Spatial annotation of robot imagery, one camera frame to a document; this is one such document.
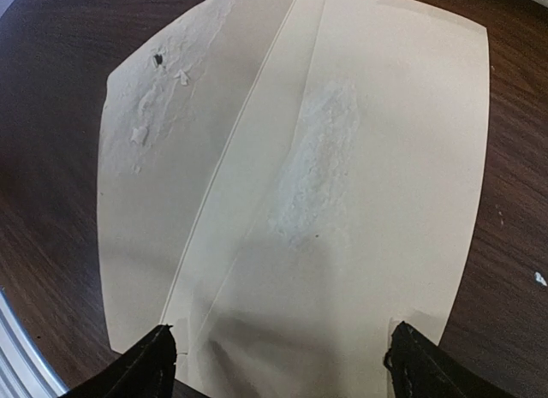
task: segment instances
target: black speck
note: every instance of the black speck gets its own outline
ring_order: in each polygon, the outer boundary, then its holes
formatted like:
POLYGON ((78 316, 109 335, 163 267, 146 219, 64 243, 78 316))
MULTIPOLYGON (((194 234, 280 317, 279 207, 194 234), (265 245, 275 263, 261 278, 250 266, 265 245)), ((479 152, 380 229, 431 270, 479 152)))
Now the black speck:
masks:
POLYGON ((161 54, 155 54, 154 55, 154 64, 156 64, 156 67, 161 66, 162 62, 164 62, 164 58, 162 57, 162 55, 161 54))

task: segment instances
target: beige paper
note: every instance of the beige paper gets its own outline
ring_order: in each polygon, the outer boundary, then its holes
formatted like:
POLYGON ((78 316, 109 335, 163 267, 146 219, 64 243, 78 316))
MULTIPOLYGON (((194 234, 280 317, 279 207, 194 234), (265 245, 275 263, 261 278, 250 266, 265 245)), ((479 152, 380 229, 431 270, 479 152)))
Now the beige paper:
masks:
POLYGON ((165 315, 188 339, 178 379, 216 397, 387 396, 390 322, 438 342, 461 279, 488 66, 485 29, 459 16, 326 0, 295 131, 269 150, 262 121, 238 128, 183 258, 165 315))
POLYGON ((207 0, 108 79, 98 243, 110 345, 158 324, 194 220, 293 0, 207 0))

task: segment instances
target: wood grain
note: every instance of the wood grain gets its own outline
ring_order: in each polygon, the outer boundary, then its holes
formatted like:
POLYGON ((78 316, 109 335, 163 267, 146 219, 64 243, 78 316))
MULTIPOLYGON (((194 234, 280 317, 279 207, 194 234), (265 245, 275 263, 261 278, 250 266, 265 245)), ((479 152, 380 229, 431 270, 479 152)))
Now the wood grain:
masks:
MULTIPOLYGON (((202 0, 16 0, 0 19, 0 285, 74 387, 110 363, 96 175, 106 78, 202 0)), ((420 0, 487 27, 478 221, 442 348, 517 396, 548 393, 548 9, 420 0)), ((184 396, 177 390, 176 396, 184 396)))

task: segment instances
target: white glue residue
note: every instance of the white glue residue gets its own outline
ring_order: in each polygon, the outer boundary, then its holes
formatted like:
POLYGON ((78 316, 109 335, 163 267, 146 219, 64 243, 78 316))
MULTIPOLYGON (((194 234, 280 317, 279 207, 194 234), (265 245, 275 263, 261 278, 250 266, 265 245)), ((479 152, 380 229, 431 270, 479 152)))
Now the white glue residue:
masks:
POLYGON ((545 278, 540 275, 539 272, 534 273, 534 280, 538 282, 543 287, 548 287, 548 283, 546 282, 545 278))
POLYGON ((343 210, 348 161, 359 124, 352 85, 332 82, 305 96, 268 220, 292 247, 315 234, 319 217, 343 210))
POLYGON ((208 50, 234 4, 207 0, 189 10, 110 75, 101 123, 101 171, 135 173, 132 169, 144 167, 146 153, 173 126, 195 119, 194 85, 206 71, 208 50))

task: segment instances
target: brown tabletop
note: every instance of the brown tabletop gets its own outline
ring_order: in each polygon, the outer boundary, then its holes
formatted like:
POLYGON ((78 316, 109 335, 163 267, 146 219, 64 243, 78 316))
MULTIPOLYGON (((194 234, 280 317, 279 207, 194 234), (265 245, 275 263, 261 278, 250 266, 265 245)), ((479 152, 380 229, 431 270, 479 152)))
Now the brown tabletop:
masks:
MULTIPOLYGON (((108 74, 203 0, 16 0, 0 19, 0 285, 69 387, 108 347, 98 131, 108 74)), ((441 347, 517 396, 548 393, 548 9, 420 0, 487 27, 491 113, 478 220, 441 347)), ((176 396, 183 396, 180 390, 176 396)))

